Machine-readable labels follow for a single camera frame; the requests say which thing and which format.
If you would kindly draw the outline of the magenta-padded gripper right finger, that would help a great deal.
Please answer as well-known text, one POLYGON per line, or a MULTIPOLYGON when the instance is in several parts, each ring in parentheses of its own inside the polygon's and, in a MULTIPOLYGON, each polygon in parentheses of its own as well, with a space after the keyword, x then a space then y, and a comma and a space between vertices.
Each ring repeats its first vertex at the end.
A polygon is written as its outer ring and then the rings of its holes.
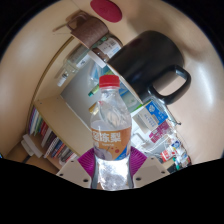
POLYGON ((143 187, 167 175, 169 172, 155 156, 147 157, 136 148, 131 148, 128 173, 130 188, 143 187))

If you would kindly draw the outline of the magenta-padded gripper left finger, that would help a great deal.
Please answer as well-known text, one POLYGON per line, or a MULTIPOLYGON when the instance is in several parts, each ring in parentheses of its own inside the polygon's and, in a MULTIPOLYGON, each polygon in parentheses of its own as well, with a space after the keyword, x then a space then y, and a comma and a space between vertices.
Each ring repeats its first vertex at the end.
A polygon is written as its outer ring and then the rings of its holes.
POLYGON ((94 150, 90 149, 79 158, 71 158, 57 175, 83 188, 96 189, 98 175, 94 150))

